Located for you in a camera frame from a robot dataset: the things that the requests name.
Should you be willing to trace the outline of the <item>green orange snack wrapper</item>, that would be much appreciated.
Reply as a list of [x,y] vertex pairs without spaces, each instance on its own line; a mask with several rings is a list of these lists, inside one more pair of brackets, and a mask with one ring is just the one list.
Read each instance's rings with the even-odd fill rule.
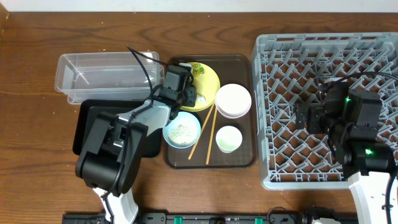
[[191,66],[192,66],[191,73],[194,78],[205,73],[205,68],[203,67],[203,65],[201,63],[192,62]]

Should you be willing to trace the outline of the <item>yellow plate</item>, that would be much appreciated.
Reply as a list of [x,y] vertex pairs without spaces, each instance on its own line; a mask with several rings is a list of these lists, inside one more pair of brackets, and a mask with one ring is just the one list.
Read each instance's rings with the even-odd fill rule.
[[216,93],[220,89],[220,79],[211,67],[204,63],[201,64],[205,68],[205,73],[198,77],[195,77],[193,85],[197,89],[197,94],[201,94],[206,98],[207,105],[202,107],[182,106],[181,110],[189,112],[202,111],[210,107],[215,102]]

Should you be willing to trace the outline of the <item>light blue bowl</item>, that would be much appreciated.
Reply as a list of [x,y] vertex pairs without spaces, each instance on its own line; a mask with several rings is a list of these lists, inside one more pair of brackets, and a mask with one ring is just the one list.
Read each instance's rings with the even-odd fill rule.
[[[197,137],[191,143],[191,145],[185,146],[185,147],[178,147],[178,146],[176,146],[176,145],[174,145],[174,144],[172,144],[170,142],[169,130],[173,129],[174,127],[178,126],[179,124],[182,124],[184,126],[188,126],[188,127],[192,127],[192,128],[196,129]],[[193,146],[195,144],[195,142],[198,140],[198,137],[200,135],[200,131],[201,131],[201,124],[200,124],[199,120],[197,119],[197,117],[194,116],[191,113],[181,111],[181,112],[178,113],[177,117],[174,120],[172,120],[168,125],[163,127],[162,134],[163,134],[163,137],[164,137],[166,143],[169,146],[172,146],[172,147],[177,148],[177,149],[185,149],[185,148],[191,147],[191,146]]]

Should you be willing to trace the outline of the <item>white rice pile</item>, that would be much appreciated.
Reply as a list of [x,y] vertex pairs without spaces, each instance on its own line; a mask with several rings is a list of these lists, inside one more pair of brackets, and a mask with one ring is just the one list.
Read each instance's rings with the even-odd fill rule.
[[184,126],[182,124],[169,130],[170,142],[178,147],[191,145],[196,137],[197,131],[195,128]]

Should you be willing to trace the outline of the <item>pink bowl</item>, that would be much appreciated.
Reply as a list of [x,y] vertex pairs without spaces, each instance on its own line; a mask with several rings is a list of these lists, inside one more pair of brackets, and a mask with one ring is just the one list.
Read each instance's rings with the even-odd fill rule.
[[249,91],[235,83],[222,86],[216,93],[215,106],[228,119],[237,119],[249,112],[252,99]]

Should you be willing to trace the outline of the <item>white cup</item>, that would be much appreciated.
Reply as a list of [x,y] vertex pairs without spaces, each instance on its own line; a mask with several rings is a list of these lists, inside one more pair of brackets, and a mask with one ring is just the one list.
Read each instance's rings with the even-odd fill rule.
[[224,126],[216,133],[216,144],[223,153],[228,154],[237,150],[242,144],[242,141],[242,133],[234,126]]

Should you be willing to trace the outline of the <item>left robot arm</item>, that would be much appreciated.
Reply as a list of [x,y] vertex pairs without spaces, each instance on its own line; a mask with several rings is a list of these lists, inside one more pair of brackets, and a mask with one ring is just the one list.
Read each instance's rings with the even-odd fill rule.
[[192,66],[169,65],[164,84],[129,112],[100,112],[76,162],[75,174],[101,199],[110,223],[133,223],[139,208],[131,187],[146,149],[147,138],[175,119],[182,106],[193,106],[196,88]]

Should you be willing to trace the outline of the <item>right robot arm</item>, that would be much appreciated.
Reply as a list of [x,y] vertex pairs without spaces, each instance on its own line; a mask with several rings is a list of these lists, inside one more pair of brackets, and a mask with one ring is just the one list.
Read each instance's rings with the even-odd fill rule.
[[397,219],[397,164],[390,146],[377,141],[382,101],[369,90],[346,82],[323,87],[319,104],[295,105],[296,128],[327,136],[327,146],[342,166],[359,223]]

